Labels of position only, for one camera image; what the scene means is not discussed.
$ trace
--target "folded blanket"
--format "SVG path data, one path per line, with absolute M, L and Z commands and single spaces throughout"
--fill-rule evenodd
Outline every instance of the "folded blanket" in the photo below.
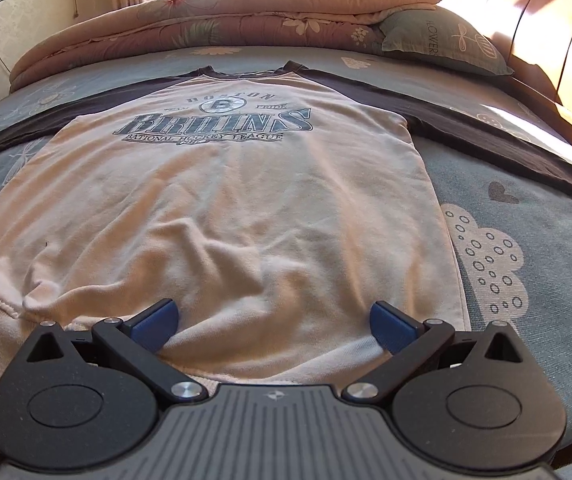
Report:
M 316 46 L 373 54 L 369 25 L 440 0 L 152 0 L 51 36 L 19 59 L 10 91 L 50 75 L 119 57 L 189 46 Z

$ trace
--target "green pillow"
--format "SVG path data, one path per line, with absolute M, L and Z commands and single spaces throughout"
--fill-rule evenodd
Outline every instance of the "green pillow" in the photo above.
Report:
M 379 28 L 386 36 L 381 46 L 384 55 L 389 52 L 391 57 L 416 59 L 480 75 L 514 72 L 485 36 L 443 7 L 401 10 L 387 17 Z

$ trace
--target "circular logo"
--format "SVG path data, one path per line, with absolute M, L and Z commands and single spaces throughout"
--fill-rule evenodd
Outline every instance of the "circular logo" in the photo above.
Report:
M 199 105 L 199 110 L 207 114 L 224 114 L 242 108 L 246 100 L 240 97 L 219 97 Z

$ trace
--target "triangular cutout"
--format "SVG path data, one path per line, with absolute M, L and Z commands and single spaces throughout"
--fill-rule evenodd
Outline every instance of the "triangular cutout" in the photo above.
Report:
M 521 363 L 522 358 L 505 334 L 495 334 L 486 352 L 486 359 Z
M 50 361 L 52 359 L 61 359 L 64 353 L 59 348 L 56 339 L 52 334 L 44 334 L 39 338 L 35 348 L 32 349 L 28 356 L 29 363 L 38 363 L 40 361 Z

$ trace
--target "metal pivot bolt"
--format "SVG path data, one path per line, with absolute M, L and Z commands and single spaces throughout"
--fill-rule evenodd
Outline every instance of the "metal pivot bolt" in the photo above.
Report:
M 346 393 L 354 399 L 373 399 L 379 394 L 377 386 L 370 383 L 352 383 L 346 388 Z
M 179 399 L 194 399 L 201 395 L 202 390 L 201 384 L 189 381 L 173 384 L 170 389 L 171 393 Z

